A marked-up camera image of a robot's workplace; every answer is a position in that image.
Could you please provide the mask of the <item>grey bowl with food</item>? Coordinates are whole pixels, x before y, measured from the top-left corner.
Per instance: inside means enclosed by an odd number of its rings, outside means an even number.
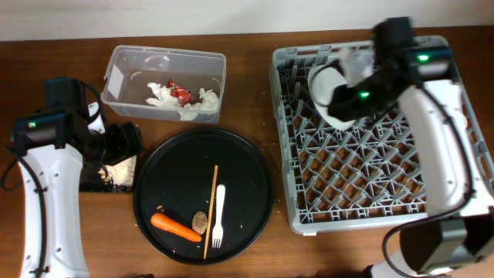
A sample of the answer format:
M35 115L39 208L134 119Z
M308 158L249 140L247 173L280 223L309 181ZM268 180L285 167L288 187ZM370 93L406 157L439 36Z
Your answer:
M327 111L327 106L333 100L333 92L340 85L347 85L347 81L333 67L314 66L309 71L308 88L314 107L331 127L345 131L354 124L355 120L342 121L330 116Z

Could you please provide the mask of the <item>white napkin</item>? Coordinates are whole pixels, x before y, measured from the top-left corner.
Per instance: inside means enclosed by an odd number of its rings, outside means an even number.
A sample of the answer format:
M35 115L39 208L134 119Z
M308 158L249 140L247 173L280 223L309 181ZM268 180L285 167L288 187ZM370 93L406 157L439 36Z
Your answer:
M156 107L181 107L177 97L171 95L171 89L159 83L148 83L154 97L147 98L146 103Z

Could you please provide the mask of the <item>red snack wrapper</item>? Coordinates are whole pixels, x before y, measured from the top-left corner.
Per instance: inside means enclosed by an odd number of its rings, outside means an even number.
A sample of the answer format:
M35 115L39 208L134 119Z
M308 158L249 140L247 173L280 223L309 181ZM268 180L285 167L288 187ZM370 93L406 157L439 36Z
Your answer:
M193 100L191 93L177 85L173 80L168 80L166 87L171 91L171 96L175 97L182 107Z

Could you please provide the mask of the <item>orange carrot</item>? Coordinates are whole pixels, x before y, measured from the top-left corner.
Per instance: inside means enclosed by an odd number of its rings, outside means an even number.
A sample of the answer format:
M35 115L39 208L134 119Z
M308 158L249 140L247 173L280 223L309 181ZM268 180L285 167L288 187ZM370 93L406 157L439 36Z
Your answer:
M175 234L176 236L180 236L191 242L200 242L201 236L197 234L194 230L189 229L186 226L183 226L179 222L170 219L164 214L155 213L151 216L151 224L165 232L170 232Z

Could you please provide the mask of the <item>wooden chopstick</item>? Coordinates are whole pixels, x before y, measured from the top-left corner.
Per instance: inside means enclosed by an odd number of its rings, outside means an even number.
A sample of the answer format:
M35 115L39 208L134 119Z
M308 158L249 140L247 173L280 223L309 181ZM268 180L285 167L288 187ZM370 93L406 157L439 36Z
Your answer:
M210 234L211 234L211 222L212 222L212 214L213 214L213 208L214 208L214 199L215 199L215 189L217 186L217 177L218 177L218 165L214 166L214 171L213 171L213 179L212 179L212 185L211 185L211 196L210 196L210 201L209 201L209 209L208 209L208 224L207 224L207 229L206 229L206 237L205 237L205 247L204 247L204 252L203 252L203 260L206 260L207 254L208 254L208 247L209 247L209 242L210 242Z

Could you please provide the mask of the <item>white plastic fork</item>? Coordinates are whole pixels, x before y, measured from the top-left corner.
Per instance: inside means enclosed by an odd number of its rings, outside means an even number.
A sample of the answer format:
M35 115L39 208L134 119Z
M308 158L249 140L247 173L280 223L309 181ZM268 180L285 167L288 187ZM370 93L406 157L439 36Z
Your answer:
M226 188L219 185L216 189L216 208L215 208L215 225L212 231L212 247L219 249L223 239L222 215L225 204Z

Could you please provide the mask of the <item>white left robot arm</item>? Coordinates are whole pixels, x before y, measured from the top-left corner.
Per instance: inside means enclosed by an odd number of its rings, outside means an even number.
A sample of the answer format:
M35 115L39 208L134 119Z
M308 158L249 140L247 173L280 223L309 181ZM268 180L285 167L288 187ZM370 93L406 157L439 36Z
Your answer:
M88 277L80 232L85 164L117 164L144 149L131 122L54 110L20 118L12 135L25 194L22 277Z

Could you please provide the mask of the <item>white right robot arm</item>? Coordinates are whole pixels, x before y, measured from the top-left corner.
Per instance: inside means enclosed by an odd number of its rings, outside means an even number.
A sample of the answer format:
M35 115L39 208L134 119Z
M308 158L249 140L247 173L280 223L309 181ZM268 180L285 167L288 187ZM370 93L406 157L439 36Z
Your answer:
M373 59L343 49L313 70L310 89L330 125L397 103L412 129L425 182L427 217L394 228L400 248L367 268L369 277L445 277L493 253L493 193L483 181L462 111L462 86L446 46L375 49Z

